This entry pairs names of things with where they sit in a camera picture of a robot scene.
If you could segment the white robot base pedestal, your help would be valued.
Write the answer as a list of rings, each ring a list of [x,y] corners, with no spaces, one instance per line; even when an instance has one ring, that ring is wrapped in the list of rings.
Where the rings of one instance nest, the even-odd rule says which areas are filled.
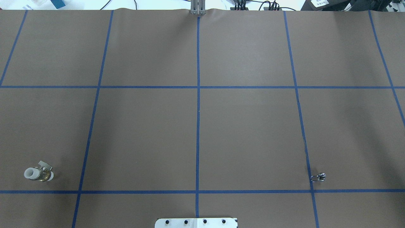
[[[237,228],[237,218],[162,218],[155,228]]]

